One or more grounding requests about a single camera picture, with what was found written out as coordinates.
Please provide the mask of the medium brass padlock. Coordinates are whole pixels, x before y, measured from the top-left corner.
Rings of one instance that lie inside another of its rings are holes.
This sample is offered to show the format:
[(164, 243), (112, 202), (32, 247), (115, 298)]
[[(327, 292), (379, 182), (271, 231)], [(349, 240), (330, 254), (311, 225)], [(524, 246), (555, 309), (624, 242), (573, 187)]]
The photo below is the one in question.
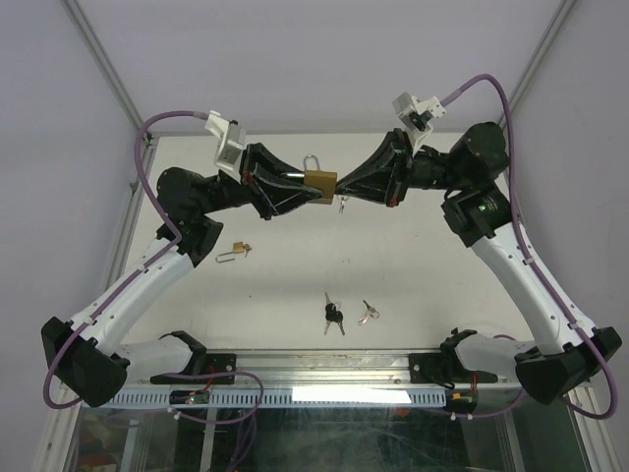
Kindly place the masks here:
[(322, 196), (314, 199), (318, 205), (331, 205), (334, 200), (338, 175), (336, 172), (321, 170), (304, 170), (298, 172), (286, 172), (283, 177), (302, 182), (305, 186), (317, 189)]

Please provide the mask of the small brass padlock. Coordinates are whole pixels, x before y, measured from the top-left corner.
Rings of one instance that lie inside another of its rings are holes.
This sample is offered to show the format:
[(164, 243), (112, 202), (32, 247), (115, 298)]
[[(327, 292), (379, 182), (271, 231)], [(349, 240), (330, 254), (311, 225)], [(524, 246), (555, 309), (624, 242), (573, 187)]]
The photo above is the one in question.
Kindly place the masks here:
[(215, 261), (218, 264), (225, 264), (228, 262), (233, 262), (237, 256), (244, 255), (243, 254), (243, 244), (244, 242), (235, 242), (232, 245), (232, 250), (223, 254), (219, 254), (215, 257)]

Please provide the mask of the black headed key set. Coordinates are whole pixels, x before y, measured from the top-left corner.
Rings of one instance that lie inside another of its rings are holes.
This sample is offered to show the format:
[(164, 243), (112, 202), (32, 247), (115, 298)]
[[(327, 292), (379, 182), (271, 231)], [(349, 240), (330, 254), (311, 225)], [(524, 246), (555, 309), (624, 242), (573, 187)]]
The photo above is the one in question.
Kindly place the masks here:
[(333, 302), (327, 292), (324, 293), (324, 296), (325, 296), (325, 307), (324, 307), (325, 327), (324, 327), (323, 334), (327, 335), (330, 327), (332, 325), (337, 325), (341, 334), (345, 336), (346, 333), (343, 326), (344, 315), (340, 310), (340, 307), (341, 307), (340, 303)]

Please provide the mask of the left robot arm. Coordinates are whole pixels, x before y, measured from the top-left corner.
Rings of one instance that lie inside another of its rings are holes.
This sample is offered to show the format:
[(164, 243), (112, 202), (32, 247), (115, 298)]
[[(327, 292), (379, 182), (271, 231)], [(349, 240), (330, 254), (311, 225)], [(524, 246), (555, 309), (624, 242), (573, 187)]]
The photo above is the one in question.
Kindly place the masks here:
[(156, 188), (166, 221), (135, 267), (69, 321), (53, 317), (41, 330), (49, 374), (91, 407), (107, 403), (137, 380), (179, 376), (190, 383), (207, 374), (205, 346), (182, 330), (149, 342), (122, 341), (171, 285), (212, 252), (223, 225), (210, 213), (252, 205), (261, 218), (270, 219), (324, 195), (262, 145), (246, 148), (236, 177), (223, 171), (203, 177), (171, 167), (161, 173)]

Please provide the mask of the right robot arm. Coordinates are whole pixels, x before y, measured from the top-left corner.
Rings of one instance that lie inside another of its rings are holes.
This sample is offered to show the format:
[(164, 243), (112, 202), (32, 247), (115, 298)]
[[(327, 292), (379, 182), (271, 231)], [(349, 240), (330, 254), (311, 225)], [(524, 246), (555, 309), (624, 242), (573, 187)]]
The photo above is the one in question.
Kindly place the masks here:
[(413, 149), (409, 134), (395, 129), (337, 183), (335, 193), (396, 207), (409, 190), (444, 191), (448, 227), (498, 278), (533, 338), (454, 330), (440, 345), (440, 371), (452, 381), (473, 371), (505, 377), (535, 401), (550, 404), (599, 372), (621, 338), (613, 327), (598, 327), (585, 316), (536, 254), (495, 183), (509, 163), (502, 129), (493, 122), (472, 126), (448, 152)]

